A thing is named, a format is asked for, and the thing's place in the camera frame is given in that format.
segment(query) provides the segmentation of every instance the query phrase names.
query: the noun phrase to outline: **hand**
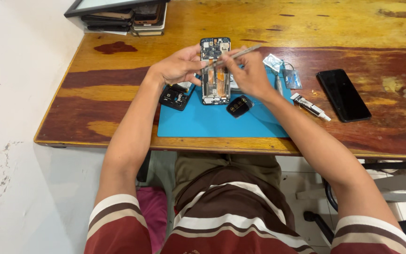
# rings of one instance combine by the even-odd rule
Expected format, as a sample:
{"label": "hand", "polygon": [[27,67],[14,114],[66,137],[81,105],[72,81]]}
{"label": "hand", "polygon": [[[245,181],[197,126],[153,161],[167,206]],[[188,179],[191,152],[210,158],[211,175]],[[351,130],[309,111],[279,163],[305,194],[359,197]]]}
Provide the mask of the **hand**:
{"label": "hand", "polygon": [[[234,80],[244,93],[257,99],[263,99],[274,89],[267,78],[261,53],[253,51],[236,58],[236,60],[231,58],[231,55],[246,48],[242,46],[240,49],[229,51],[221,55],[219,59],[224,61],[224,66],[233,74]],[[240,64],[244,65],[244,69],[239,68]]]}
{"label": "hand", "polygon": [[206,66],[199,53],[200,44],[181,49],[152,65],[147,75],[159,78],[161,85],[190,81],[201,86],[201,81],[194,77],[194,73],[199,74]]}

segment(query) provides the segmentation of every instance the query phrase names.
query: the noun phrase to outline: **adhesive glue tube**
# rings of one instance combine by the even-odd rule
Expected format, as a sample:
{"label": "adhesive glue tube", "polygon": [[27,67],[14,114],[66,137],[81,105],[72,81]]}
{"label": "adhesive glue tube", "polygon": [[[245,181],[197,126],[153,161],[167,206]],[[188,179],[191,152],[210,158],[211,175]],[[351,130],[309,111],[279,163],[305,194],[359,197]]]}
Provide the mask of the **adhesive glue tube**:
{"label": "adhesive glue tube", "polygon": [[302,95],[295,93],[290,97],[291,100],[297,102],[298,104],[302,105],[304,108],[306,108],[309,112],[315,114],[316,116],[323,118],[327,121],[330,121],[331,118],[329,118],[323,110],[318,108],[316,105],[313,103],[305,100],[305,98],[302,97]]}

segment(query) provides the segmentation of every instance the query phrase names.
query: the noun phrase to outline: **person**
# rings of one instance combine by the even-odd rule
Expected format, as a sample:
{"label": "person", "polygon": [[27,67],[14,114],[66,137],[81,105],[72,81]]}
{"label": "person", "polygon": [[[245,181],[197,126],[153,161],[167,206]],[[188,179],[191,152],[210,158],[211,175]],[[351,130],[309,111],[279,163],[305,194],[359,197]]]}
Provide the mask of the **person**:
{"label": "person", "polygon": [[[406,235],[363,166],[272,88],[259,52],[230,57],[241,49],[221,56],[240,89],[274,114],[336,194],[339,222],[331,253],[406,254]],[[86,254],[151,253],[135,178],[149,150],[163,86],[183,81],[201,85],[194,77],[205,66],[199,52],[199,45],[184,48],[149,68],[107,148]],[[176,217],[161,253],[314,252],[295,232],[293,214],[279,190],[280,167],[274,157],[179,153],[175,167]]]}

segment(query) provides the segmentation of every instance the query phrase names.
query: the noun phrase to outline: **khaki shorts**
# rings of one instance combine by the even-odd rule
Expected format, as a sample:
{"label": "khaki shorts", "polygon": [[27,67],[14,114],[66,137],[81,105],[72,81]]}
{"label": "khaki shorts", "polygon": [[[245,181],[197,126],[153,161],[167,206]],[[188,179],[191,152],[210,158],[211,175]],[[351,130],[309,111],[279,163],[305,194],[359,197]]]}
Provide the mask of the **khaki shorts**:
{"label": "khaki shorts", "polygon": [[173,198],[189,182],[206,170],[234,166],[280,189],[281,168],[273,155],[178,152],[175,162]]}

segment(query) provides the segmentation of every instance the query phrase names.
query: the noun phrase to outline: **phone screen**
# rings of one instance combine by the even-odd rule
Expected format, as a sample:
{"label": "phone screen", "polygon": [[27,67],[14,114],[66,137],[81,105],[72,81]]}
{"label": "phone screen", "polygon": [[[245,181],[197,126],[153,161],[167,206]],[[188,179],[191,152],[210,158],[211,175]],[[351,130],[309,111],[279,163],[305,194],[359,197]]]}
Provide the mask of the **phone screen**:
{"label": "phone screen", "polygon": [[335,110],[343,122],[353,122],[371,118],[346,72],[342,69],[322,71],[317,74]]}

